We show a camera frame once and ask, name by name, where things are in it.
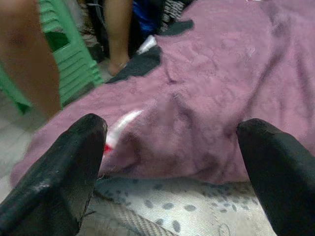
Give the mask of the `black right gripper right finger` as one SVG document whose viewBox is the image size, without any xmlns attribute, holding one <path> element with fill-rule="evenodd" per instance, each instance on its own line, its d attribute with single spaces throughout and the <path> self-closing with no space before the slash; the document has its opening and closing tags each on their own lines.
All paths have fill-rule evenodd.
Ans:
<svg viewBox="0 0 315 236">
<path fill-rule="evenodd" d="M 292 135 L 253 118 L 237 127 L 257 198 L 278 236 L 315 234 L 315 158 Z"/>
</svg>

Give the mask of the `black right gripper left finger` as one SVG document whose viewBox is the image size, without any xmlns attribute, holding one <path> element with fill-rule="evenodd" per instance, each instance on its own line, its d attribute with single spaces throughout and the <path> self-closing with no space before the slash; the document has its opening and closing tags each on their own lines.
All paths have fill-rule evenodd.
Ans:
<svg viewBox="0 0 315 236">
<path fill-rule="evenodd" d="M 107 134 L 87 114 L 62 133 L 0 205 L 3 236 L 74 236 L 94 189 Z"/>
</svg>

